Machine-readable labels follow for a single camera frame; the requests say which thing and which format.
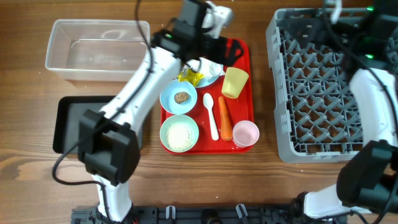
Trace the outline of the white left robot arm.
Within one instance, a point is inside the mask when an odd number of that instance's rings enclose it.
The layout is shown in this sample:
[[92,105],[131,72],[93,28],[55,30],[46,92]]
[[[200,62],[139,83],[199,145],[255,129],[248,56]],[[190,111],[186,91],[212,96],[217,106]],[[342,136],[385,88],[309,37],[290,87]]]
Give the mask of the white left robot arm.
[[127,184],[140,152],[137,134],[160,92],[190,59],[205,57],[226,66],[244,55],[241,43],[211,34],[155,33],[144,61],[127,85],[99,112],[83,113],[78,159],[99,188],[103,223],[128,220],[132,208]]

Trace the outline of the pink plastic cup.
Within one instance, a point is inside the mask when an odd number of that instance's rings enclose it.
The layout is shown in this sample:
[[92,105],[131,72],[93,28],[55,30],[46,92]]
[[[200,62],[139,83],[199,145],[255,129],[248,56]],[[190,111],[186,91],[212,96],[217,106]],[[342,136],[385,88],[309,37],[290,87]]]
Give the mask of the pink plastic cup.
[[259,128],[248,120],[238,122],[233,128],[233,142],[238,147],[254,145],[258,141],[259,135]]

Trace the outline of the mint green rice bowl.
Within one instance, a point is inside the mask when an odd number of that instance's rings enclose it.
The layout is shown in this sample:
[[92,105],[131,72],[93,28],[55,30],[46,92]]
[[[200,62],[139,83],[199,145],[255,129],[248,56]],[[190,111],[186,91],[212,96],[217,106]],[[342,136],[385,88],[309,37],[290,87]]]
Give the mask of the mint green rice bowl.
[[199,138],[197,123],[189,116],[177,114],[167,118],[160,127],[160,140],[164,147],[175,153],[191,150]]

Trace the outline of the yellow sauce packet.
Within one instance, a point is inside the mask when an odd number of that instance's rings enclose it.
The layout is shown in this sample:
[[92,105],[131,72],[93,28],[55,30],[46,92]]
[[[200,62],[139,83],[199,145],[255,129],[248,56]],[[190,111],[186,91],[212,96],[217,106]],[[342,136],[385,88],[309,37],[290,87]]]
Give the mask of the yellow sauce packet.
[[200,72],[194,72],[191,69],[186,69],[177,76],[179,82],[189,82],[193,86],[197,86],[200,80],[204,79],[204,74]]

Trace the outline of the brown shiitake mushroom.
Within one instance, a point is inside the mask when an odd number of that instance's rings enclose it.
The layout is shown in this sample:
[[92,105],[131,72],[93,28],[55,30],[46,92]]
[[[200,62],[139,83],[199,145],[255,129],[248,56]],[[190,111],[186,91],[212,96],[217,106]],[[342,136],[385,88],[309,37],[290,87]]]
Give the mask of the brown shiitake mushroom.
[[190,98],[190,95],[185,91],[178,92],[174,95],[174,101],[177,104],[182,104],[182,103],[188,101],[189,98]]

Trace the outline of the yellow plastic cup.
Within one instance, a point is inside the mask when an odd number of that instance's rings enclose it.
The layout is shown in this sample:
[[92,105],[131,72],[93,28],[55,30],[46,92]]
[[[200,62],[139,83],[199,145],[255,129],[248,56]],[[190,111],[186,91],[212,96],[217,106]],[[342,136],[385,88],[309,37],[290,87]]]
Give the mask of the yellow plastic cup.
[[221,93],[231,99],[237,99],[242,92],[249,75],[244,70],[228,67],[224,75]]

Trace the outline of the white rice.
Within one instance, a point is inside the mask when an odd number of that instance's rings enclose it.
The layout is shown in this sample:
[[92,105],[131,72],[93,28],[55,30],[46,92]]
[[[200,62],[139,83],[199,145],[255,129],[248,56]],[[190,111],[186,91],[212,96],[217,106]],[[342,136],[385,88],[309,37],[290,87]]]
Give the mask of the white rice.
[[169,149],[174,152],[183,152],[192,146],[193,136],[189,125],[185,123],[171,124],[165,134]]

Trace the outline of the white tissue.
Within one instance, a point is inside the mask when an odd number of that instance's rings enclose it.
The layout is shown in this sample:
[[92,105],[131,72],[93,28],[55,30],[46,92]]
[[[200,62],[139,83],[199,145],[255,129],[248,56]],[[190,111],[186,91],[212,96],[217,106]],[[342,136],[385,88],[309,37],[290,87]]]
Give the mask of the white tissue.
[[195,72],[199,72],[204,75],[204,78],[207,79],[219,77],[225,74],[223,65],[212,62],[203,57],[200,57],[198,60],[189,60],[187,65],[193,68]]

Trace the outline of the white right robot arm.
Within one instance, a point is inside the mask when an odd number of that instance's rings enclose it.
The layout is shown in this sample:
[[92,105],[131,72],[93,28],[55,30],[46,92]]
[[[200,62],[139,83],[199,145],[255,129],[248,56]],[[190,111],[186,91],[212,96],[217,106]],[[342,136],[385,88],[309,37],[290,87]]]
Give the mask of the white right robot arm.
[[340,22],[331,13],[311,9],[308,17],[283,24],[300,44],[326,45],[342,51],[341,63],[358,104],[363,148],[341,169],[335,185],[305,194],[302,210],[313,220],[397,212],[396,78],[389,68],[388,40],[397,29],[397,2],[375,1],[359,24]]

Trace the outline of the light blue plate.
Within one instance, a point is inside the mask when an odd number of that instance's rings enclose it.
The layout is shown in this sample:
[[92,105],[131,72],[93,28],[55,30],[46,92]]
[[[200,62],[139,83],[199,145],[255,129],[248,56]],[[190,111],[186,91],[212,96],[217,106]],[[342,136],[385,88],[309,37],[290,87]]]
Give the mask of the light blue plate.
[[[184,66],[183,71],[186,70],[186,69],[191,69],[191,70],[193,70],[193,68],[191,68],[191,67],[190,67],[189,65],[187,65],[187,64]],[[212,83],[214,83],[218,78],[219,78],[219,77],[213,77],[213,78],[210,78],[210,79],[204,78],[204,79],[200,80],[200,82],[198,83],[198,85],[196,86],[196,88],[202,88],[202,87],[209,86],[209,85],[211,85]]]

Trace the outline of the light blue bowl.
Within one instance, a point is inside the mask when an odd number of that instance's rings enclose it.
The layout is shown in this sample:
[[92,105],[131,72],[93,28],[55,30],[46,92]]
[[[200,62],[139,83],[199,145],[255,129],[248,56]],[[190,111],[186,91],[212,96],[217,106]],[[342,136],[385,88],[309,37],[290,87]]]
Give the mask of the light blue bowl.
[[171,81],[160,94],[160,104],[171,114],[190,112],[196,105],[197,99],[196,88],[186,81]]

